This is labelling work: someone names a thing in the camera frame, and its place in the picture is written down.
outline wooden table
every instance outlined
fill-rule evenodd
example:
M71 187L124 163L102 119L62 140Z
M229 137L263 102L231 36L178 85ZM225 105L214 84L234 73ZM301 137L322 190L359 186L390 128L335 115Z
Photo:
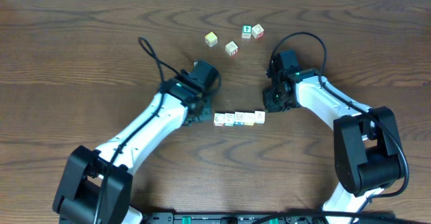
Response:
M0 0L0 222L56 223L51 205L67 156L107 141L142 112L160 78L137 43L147 37L176 69L205 59L223 75L216 111L263 107L267 61L284 36L319 35L326 76L341 91L396 117L411 168L401 196L368 210L431 219L431 0ZM241 25L265 35L241 40ZM213 48L204 36L215 32ZM229 57L224 46L239 45ZM321 46L296 50L320 67ZM165 70L167 78L173 74ZM402 181L389 191L396 190ZM172 133L135 176L132 205L177 211L317 208L337 178L333 135L300 108L268 114L264 125Z

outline letter cube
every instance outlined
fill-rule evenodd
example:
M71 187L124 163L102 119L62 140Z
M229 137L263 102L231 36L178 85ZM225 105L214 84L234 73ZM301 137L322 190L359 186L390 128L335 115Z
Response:
M234 54L238 52L238 46L235 44L234 41L227 43L226 52L229 54L229 56L234 56Z
M255 113L246 113L244 117L244 125L252 126L255 124Z
M265 112L255 111L255 122L263 124L265 122Z
M225 113L224 114L224 125L233 126L235 123L235 114Z
M243 125L244 124L244 112L235 112L235 125Z
M256 26L253 26L253 28L251 28L251 34L256 39L263 36L263 31L264 31L264 29L262 28L262 26L260 24L257 24Z
M242 26L242 38L249 39L251 38L251 26L243 25Z
M220 113L214 114L214 125L216 126L224 125L224 114L220 114Z
M209 47L212 47L217 44L218 39L214 32L210 32L208 35L205 36L205 42L208 44Z

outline black plastic bracket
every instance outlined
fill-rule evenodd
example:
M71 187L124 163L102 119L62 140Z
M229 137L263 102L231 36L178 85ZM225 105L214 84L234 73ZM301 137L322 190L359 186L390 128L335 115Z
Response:
M395 116L389 108L372 109L370 114L401 142ZM395 180L404 177L401 156L391 139L378 127L371 128L365 116L343 116L334 120L333 126L335 171L349 193L362 196L374 188L388 188ZM376 139L377 145L366 149L363 135L370 140Z
M104 174L108 163L97 151L79 146L69 156L55 194L54 212L72 223L92 223L100 187L88 180ZM133 176L125 166L113 166L106 182L100 220L103 224L121 223L129 210Z

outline black cable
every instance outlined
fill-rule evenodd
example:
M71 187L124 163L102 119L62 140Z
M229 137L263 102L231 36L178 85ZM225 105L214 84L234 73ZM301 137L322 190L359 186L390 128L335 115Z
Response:
M141 47L144 49L144 51L146 51L146 53L148 53L148 55L156 61L157 67L159 69L160 81L162 82L160 84L161 86L163 86L165 80L164 80L163 70L162 70L162 67L160 65L164 65L164 66L168 67L169 69L173 70L176 74L179 75L179 73L175 69L173 69L171 66L167 65L166 63L163 63L157 57L156 52L154 52L153 47L151 46L151 44L148 42L148 40L146 38L141 36L141 37L139 37L138 42L141 45ZM164 92L162 90L162 95L160 97L159 105L156 108L156 111L154 111L153 114L144 123L142 123L140 126L138 126L115 150L114 155L112 156L111 160L109 161L106 173L104 174L103 181L100 185L100 192L99 192L99 197L98 197L97 204L96 204L96 212L94 213L93 224L98 224L98 220L99 220L99 216L100 216L100 209L102 207L103 195L106 191L106 182L108 181L108 177L110 175L110 171L112 169L112 165L115 162L115 159L121 153L124 146L130 141L130 139L132 139L136 135L136 133L138 133L146 124L148 124L155 116L157 116L158 112L162 108L163 101L164 101Z
M414 221L408 221L405 219L397 219L384 217L377 214L372 213L349 213L342 211L314 211L314 210L293 210L287 211L285 213L277 213L274 215L269 215L267 217L263 217L252 224L262 224L266 221L270 221L272 219L278 219L283 217L349 217L349 218L358 218L359 220L377 220L377 221L387 221L387 223L420 223Z
M382 124L380 121L378 121L375 117L373 117L371 114L369 114L368 112L365 112L364 110L360 109L359 107L355 106L353 102L349 102L345 99L343 99L341 96L337 95L335 92L331 91L322 81L322 74L325 70L325 65L327 62L327 49L325 46L325 43L316 35L310 33L310 32L295 32L293 34L290 34L289 36L286 36L285 38L283 38L278 44L277 46L274 48L272 54L271 54L271 58L269 59L269 72L267 72L267 75L271 74L271 70L272 70L272 66L271 66L271 62L272 62L272 58L275 55L275 52L277 51L277 49L280 47L280 45L286 41L287 39L296 36L296 35L308 35L311 36L313 38L315 38L316 40L318 40L323 48L323 62L322 62L322 66L321 66L321 70L319 71L319 83L321 85L321 87L323 89L325 89L328 93L330 93L332 96L334 96L335 98L337 98L339 101L343 102L344 104L348 105L350 108L357 110L358 112L360 112L361 114L363 114L365 117L367 117L369 120L371 120L375 126L379 127L379 129L381 129L384 134L386 134L387 136L389 136L389 138L391 138L392 144L394 144L395 148L398 151L398 154L401 157L402 160L402 164L404 165L405 168L405 175L404 175L404 181L403 181L403 185L400 187L400 189L398 189L395 192L392 193L388 193L388 194L372 194L367 198L368 202L372 202L373 198L385 198L385 197L394 197L397 195L400 195L402 192L404 192L404 190L407 188L407 185L409 184L409 177L410 177L410 172L409 172L409 165L407 163L407 160L405 158L404 152L401 149L401 143L398 142L398 140L393 136L393 134L388 130L388 128Z

